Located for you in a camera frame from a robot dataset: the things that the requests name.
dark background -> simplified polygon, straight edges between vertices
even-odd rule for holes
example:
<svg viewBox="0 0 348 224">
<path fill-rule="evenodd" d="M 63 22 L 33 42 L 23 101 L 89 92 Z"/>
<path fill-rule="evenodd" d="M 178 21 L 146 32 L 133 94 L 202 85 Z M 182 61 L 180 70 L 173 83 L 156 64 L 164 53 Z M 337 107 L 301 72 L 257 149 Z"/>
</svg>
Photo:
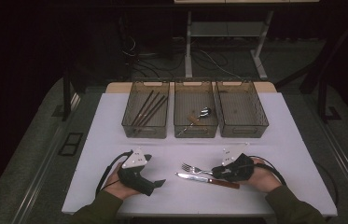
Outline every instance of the dark background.
<svg viewBox="0 0 348 224">
<path fill-rule="evenodd" d="M 118 1 L 92 3 L 119 4 Z M 153 5 L 152 1 L 142 3 Z M 184 35 L 185 31 L 184 11 L 146 14 L 129 10 L 126 21 L 121 21 L 123 11 L 74 13 L 49 7 L 50 4 L 49 1 L 0 1 L 0 175 L 44 96 L 65 69 L 71 72 L 77 91 L 84 91 L 90 85 L 126 80 L 126 61 L 120 50 L 125 47 L 123 36 L 130 32 L 169 57 L 170 38 Z M 252 11 L 249 9 L 247 13 L 244 15 L 251 18 Z M 325 39 L 330 43 L 325 48 L 328 55 L 347 27 L 348 1 L 322 0 L 318 7 L 283 7 L 276 11 L 269 38 Z M 348 94 L 343 94 L 348 92 L 348 40 L 334 58 L 327 74 L 333 77 L 330 83 L 348 104 Z"/>
</svg>

green sleeve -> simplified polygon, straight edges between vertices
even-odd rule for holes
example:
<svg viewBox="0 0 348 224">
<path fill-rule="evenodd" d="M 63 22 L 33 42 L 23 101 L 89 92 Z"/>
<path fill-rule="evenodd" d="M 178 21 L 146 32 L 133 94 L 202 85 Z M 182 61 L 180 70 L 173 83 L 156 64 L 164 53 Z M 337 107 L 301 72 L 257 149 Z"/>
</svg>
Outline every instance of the green sleeve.
<svg viewBox="0 0 348 224">
<path fill-rule="evenodd" d="M 122 204 L 121 199 L 102 190 L 92 204 L 80 208 L 72 215 L 70 223 L 110 223 L 116 217 L 116 213 Z"/>
<path fill-rule="evenodd" d="M 318 210 L 300 201 L 286 186 L 281 186 L 266 196 L 279 224 L 326 223 Z"/>
</svg>

utensil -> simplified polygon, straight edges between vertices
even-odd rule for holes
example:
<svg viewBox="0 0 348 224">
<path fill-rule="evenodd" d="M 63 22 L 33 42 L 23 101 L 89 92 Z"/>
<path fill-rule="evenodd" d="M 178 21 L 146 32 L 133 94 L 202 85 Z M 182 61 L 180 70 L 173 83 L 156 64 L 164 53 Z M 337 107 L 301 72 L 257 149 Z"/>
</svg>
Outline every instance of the utensil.
<svg viewBox="0 0 348 224">
<path fill-rule="evenodd" d="M 182 164 L 182 169 L 184 171 L 191 172 L 194 175 L 197 175 L 197 174 L 208 174 L 208 175 L 211 175 L 212 174 L 212 171 L 204 171 L 204 170 L 202 170 L 202 169 L 200 169 L 198 167 L 190 166 L 190 165 L 187 165 L 185 163 Z"/>
<path fill-rule="evenodd" d="M 149 99 L 150 99 L 152 94 L 153 94 L 153 91 L 151 91 L 151 93 L 147 96 L 144 104 L 142 105 L 142 108 L 139 110 L 138 114 L 135 117 L 135 120 L 132 122 L 132 124 L 131 124 L 132 126 L 139 126 L 141 121 L 143 119 L 145 119 L 145 117 L 149 113 L 148 109 L 153 105 L 154 101 L 157 99 L 157 97 L 159 96 L 160 92 L 157 92 L 157 94 L 153 97 L 151 102 L 149 102 Z"/>
<path fill-rule="evenodd" d="M 211 114 L 212 114 L 212 109 L 206 106 L 200 111 L 200 115 L 197 117 L 197 120 L 208 118 Z M 180 134 L 184 133 L 187 130 L 188 130 L 188 127 L 186 127 L 184 130 L 182 130 L 176 136 L 179 136 Z"/>
<path fill-rule="evenodd" d="M 230 183 L 230 182 L 223 181 L 223 180 L 210 179 L 210 178 L 196 176 L 196 175 L 186 175 L 186 174 L 179 174 L 179 173 L 175 173 L 175 174 L 179 177 L 189 179 L 189 180 L 195 180 L 195 181 L 199 181 L 199 182 L 203 182 L 203 183 L 223 186 L 223 187 L 232 188 L 232 189 L 239 189 L 240 188 L 239 184 Z"/>
<path fill-rule="evenodd" d="M 156 112 L 160 109 L 160 107 L 165 103 L 168 97 L 164 95 L 157 101 L 157 103 L 145 114 L 145 116 L 139 121 L 138 126 L 146 125 L 151 118 L 156 114 Z"/>
</svg>

person's hand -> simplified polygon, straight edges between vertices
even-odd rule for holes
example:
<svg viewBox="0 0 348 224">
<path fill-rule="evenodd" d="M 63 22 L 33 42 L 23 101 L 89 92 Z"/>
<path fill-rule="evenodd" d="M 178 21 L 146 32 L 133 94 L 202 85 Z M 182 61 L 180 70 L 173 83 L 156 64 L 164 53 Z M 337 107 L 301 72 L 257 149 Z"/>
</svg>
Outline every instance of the person's hand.
<svg viewBox="0 0 348 224">
<path fill-rule="evenodd" d="M 254 164 L 264 164 L 264 161 L 261 159 L 252 160 Z M 273 189 L 282 186 L 281 182 L 275 177 L 275 175 L 272 174 L 272 172 L 260 167 L 255 167 L 252 176 L 247 181 L 240 181 L 239 183 L 251 185 L 264 193 L 269 193 Z"/>
<path fill-rule="evenodd" d="M 118 178 L 118 169 L 120 168 L 122 162 L 119 162 L 116 166 L 115 170 L 112 174 L 107 178 L 104 191 L 115 195 L 116 197 L 124 200 L 130 196 L 135 194 L 139 194 L 139 192 L 135 189 L 131 189 L 123 185 Z"/>
</svg>

table knife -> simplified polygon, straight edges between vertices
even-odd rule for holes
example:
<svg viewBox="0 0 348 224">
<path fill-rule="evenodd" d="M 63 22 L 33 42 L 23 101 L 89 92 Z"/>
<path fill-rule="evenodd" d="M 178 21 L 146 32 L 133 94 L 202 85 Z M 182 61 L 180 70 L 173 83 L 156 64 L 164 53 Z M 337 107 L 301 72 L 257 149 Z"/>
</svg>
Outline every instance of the table knife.
<svg viewBox="0 0 348 224">
<path fill-rule="evenodd" d="M 210 179 L 202 176 L 197 176 L 197 175 L 187 175 L 187 174 L 179 174 L 175 173 L 177 176 L 185 178 L 185 179 L 190 179 L 190 180 L 195 180 L 195 181 L 200 181 L 208 184 L 214 184 L 214 185 L 219 185 L 223 187 L 228 187 L 232 189 L 239 189 L 240 185 L 237 183 L 231 183 L 223 180 L 217 180 L 217 179 Z"/>
</svg>

